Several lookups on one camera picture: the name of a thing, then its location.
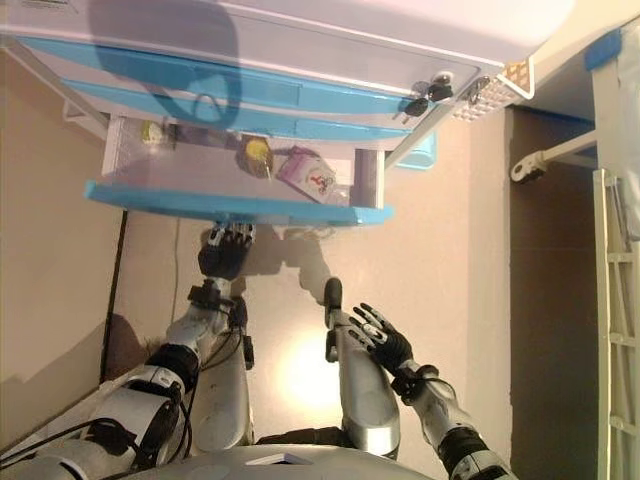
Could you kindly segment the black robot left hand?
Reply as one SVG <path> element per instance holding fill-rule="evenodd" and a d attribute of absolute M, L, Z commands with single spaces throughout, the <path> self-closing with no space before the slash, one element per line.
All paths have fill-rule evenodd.
<path fill-rule="evenodd" d="M 235 280 L 255 242 L 256 226 L 214 222 L 198 253 L 201 273 L 209 278 Z"/>

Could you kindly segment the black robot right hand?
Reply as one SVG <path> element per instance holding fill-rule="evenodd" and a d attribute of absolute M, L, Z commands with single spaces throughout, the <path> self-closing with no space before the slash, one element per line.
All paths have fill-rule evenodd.
<path fill-rule="evenodd" d="M 354 306 L 349 322 L 349 335 L 393 377 L 399 376 L 403 366 L 413 360 L 407 338 L 369 304 Z"/>

